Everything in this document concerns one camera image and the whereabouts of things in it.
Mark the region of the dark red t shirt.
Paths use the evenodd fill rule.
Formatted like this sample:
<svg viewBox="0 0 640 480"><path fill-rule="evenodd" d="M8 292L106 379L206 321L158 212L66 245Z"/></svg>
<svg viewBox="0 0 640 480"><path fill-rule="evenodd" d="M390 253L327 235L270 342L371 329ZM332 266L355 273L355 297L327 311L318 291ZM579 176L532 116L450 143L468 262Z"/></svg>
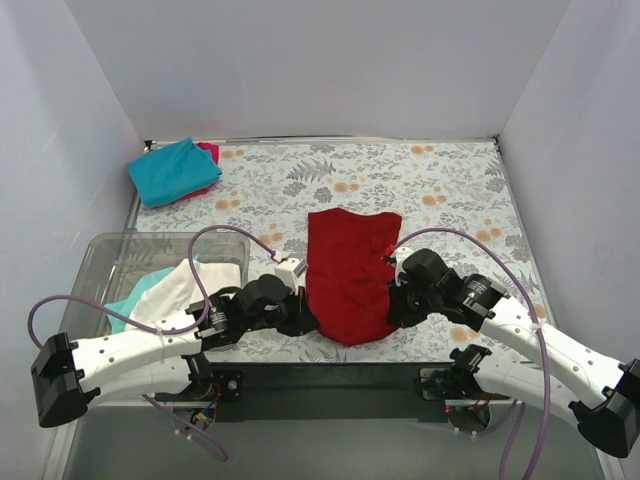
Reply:
<svg viewBox="0 0 640 480"><path fill-rule="evenodd" d="M387 320L395 271L384 257L401 223L390 212L359 215L334 208L308 215L307 301L321 335L352 347L396 330Z"/></svg>

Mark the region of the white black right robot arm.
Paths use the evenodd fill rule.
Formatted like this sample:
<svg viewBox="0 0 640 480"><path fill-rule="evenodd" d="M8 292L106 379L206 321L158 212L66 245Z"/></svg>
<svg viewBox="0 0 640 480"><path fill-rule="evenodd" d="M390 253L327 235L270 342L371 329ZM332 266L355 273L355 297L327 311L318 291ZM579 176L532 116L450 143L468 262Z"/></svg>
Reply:
<svg viewBox="0 0 640 480"><path fill-rule="evenodd" d="M475 344L456 348L450 366L424 380L430 395L510 397L576 427L608 455L629 456L639 438L638 360L623 363L534 322L501 285L480 274L461 277L429 249L400 247L385 260L395 273L389 283L392 325L409 328L439 314L507 346L524 361L500 360Z"/></svg>

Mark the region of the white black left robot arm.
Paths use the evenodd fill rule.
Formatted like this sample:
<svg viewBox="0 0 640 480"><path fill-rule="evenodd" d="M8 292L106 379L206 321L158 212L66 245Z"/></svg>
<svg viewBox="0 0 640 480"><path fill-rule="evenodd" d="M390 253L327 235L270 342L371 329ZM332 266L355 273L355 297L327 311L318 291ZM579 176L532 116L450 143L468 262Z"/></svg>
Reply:
<svg viewBox="0 0 640 480"><path fill-rule="evenodd" d="M155 327L72 339L51 336L30 373L38 424L53 428L104 402L142 395L168 402L207 401L227 394L238 375L221 373L209 351L247 333L274 329L289 337L318 329L305 291L265 274L243 287L224 287L207 299L164 316Z"/></svg>

